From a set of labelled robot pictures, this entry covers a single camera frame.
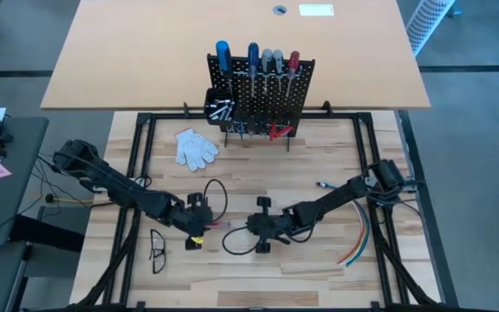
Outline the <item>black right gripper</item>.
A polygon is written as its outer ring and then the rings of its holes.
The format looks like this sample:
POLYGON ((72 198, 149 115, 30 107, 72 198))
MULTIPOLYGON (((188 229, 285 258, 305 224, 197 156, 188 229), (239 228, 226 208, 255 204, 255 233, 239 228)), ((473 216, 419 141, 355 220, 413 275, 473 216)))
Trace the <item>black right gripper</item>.
POLYGON ((249 216, 246 222, 247 231, 259 237, 256 244, 256 253, 270 253, 271 245, 269 240, 276 240, 282 244, 290 245, 290 241, 282 237, 288 227, 288 208, 283 208, 281 215, 270 216, 271 198, 258 197, 256 203, 262 207, 262 213, 258 216, 249 216))

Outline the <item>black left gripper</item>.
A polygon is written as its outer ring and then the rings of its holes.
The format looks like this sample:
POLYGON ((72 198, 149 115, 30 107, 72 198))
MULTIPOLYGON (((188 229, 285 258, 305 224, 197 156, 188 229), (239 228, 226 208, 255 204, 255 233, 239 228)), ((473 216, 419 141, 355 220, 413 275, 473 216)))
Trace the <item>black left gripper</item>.
POLYGON ((200 250, 204 233, 215 228, 213 212, 202 193, 189 194, 187 200, 188 206, 179 208, 175 214, 175 226, 188 234, 186 250, 200 250))

